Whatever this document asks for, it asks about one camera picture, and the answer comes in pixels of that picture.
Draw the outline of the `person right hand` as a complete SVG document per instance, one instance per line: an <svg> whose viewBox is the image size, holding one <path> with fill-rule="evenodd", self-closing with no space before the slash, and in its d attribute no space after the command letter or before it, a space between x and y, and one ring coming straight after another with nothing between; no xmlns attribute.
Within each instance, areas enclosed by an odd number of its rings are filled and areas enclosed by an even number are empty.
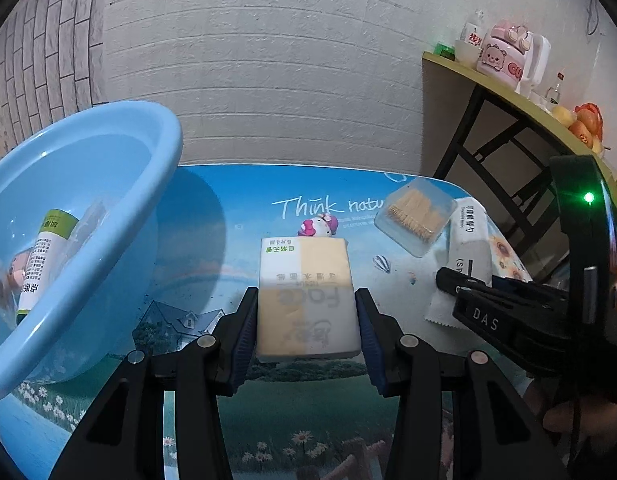
<svg viewBox="0 0 617 480"><path fill-rule="evenodd" d="M541 390L537 388L537 381L530 382L523 399L531 408L534 415L548 406ZM548 408L541 417L544 428L551 432L570 432L573 426L574 408L569 404L560 404L555 408ZM614 403L583 403L581 407L580 436L592 438L603 443L612 443L617 440L617 404Z"/></svg>

